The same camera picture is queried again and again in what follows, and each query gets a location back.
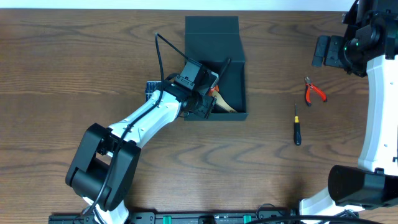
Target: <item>screwdriver handle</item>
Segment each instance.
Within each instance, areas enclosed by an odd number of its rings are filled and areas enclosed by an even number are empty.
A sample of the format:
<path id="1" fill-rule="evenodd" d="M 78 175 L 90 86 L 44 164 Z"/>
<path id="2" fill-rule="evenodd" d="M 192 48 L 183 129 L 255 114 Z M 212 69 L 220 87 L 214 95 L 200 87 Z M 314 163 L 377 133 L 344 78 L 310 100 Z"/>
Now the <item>screwdriver handle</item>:
<path id="1" fill-rule="evenodd" d="M 296 146 L 301 145 L 301 132 L 300 132 L 300 123 L 299 123 L 299 117 L 295 116 L 294 117 L 294 144 Z"/>

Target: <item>black box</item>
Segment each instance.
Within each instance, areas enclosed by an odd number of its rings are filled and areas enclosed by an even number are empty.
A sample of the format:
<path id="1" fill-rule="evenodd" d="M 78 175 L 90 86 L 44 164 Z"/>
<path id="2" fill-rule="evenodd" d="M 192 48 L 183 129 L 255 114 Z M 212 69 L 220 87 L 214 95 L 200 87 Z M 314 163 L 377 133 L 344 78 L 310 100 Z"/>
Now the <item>black box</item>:
<path id="1" fill-rule="evenodd" d="M 244 54 L 239 36 L 237 16 L 185 18 L 185 54 L 218 73 L 227 59 L 231 63 L 221 77 L 218 87 L 225 102 L 238 113 L 228 113 L 215 105 L 207 120 L 243 121 L 247 118 L 246 89 L 244 84 Z M 186 114 L 186 121 L 205 120 Z"/>

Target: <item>teal connector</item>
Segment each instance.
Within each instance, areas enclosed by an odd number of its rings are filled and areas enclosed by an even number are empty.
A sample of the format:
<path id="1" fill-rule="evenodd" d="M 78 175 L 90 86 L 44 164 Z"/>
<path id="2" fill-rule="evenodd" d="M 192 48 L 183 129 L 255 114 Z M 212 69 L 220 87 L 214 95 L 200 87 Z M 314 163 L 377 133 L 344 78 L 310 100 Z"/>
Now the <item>teal connector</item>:
<path id="1" fill-rule="evenodd" d="M 163 224 L 172 224 L 172 217 L 163 217 Z"/>
<path id="2" fill-rule="evenodd" d="M 244 215 L 243 216 L 243 223 L 251 222 L 251 215 Z"/>

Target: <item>wooden tabletop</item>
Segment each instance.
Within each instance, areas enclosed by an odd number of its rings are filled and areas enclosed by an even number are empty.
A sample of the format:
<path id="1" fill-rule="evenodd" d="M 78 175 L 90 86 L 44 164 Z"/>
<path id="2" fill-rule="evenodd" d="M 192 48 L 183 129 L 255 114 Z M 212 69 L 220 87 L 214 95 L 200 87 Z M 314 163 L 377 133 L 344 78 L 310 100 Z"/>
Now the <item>wooden tabletop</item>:
<path id="1" fill-rule="evenodd" d="M 129 208 L 166 211 L 296 207 L 335 164 L 356 167 L 368 79 L 312 68 L 317 37 L 343 35 L 339 12 L 0 10 L 0 223 L 45 223 L 86 203 L 65 184 L 83 133 L 140 107 L 160 78 L 154 33 L 183 51 L 185 16 L 239 16 L 249 116 L 178 119 L 144 147 Z M 161 43 L 166 74 L 183 60 Z M 304 103 L 305 76 L 325 91 Z M 294 103 L 302 145 L 293 144 Z M 385 223 L 397 208 L 361 213 Z"/>

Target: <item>pliers jaw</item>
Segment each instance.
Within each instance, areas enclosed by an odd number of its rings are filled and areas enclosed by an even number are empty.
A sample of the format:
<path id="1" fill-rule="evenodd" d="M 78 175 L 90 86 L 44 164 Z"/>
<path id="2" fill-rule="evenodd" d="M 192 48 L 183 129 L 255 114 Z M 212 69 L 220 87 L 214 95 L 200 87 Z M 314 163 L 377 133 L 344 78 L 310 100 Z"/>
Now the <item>pliers jaw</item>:
<path id="1" fill-rule="evenodd" d="M 307 106 L 311 106 L 311 100 L 310 100 L 310 89 L 313 89 L 316 93 L 318 93 L 318 95 L 321 96 L 323 102 L 327 102 L 328 98 L 326 97 L 326 94 L 320 90 L 318 87 L 316 87 L 311 79 L 309 77 L 305 77 L 304 78 L 305 81 L 305 103 L 307 104 Z"/>

